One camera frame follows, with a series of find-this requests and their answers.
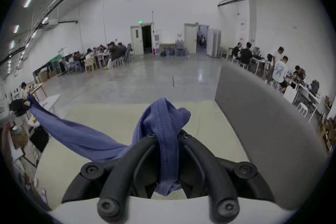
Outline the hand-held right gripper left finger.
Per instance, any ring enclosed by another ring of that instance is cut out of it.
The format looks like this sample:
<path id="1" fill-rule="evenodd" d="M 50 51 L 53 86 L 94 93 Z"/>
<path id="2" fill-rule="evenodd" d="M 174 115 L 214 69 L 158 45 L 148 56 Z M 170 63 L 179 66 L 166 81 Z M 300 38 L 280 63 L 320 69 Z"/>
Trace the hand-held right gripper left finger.
<path id="1" fill-rule="evenodd" d="M 149 134 L 121 158 L 84 164 L 61 203 L 98 197 L 99 217 L 119 223 L 126 218 L 128 197 L 151 198 L 159 179 L 159 142 L 157 135 Z"/>

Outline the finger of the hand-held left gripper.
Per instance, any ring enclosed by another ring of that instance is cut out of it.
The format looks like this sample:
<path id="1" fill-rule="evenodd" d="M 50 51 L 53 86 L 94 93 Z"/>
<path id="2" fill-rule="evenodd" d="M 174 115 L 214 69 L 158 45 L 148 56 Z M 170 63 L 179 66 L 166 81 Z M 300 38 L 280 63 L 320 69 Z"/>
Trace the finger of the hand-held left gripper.
<path id="1" fill-rule="evenodd" d="M 16 117 L 24 115 L 31 107 L 31 101 L 28 99 L 16 99 L 9 104 L 10 111 L 14 112 Z"/>

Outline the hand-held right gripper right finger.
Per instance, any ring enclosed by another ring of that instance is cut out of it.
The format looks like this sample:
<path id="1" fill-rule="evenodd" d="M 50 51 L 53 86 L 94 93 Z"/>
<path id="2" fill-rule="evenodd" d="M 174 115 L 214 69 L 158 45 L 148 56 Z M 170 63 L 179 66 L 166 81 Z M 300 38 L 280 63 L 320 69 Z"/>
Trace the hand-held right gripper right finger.
<path id="1" fill-rule="evenodd" d="M 239 197 L 275 202 L 273 192 L 253 163 L 216 157 L 184 130 L 178 134 L 178 144 L 178 182 L 187 199 L 209 197 L 211 221 L 230 223 L 237 218 Z"/>

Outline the person's left hand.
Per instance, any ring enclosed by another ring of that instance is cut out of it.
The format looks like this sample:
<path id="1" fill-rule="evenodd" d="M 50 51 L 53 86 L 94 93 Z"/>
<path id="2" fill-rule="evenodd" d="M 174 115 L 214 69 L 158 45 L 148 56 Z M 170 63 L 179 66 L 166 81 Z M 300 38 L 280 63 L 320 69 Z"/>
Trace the person's left hand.
<path id="1" fill-rule="evenodd" d="M 4 125 L 2 130 L 2 136 L 1 136 L 1 152 L 4 157 L 4 161 L 7 164 L 7 166 L 10 166 L 12 164 L 12 156 L 11 156 L 11 149 L 9 144 L 9 136 L 8 133 L 11 130 L 11 124 L 10 121 L 7 121 L 7 123 Z"/>

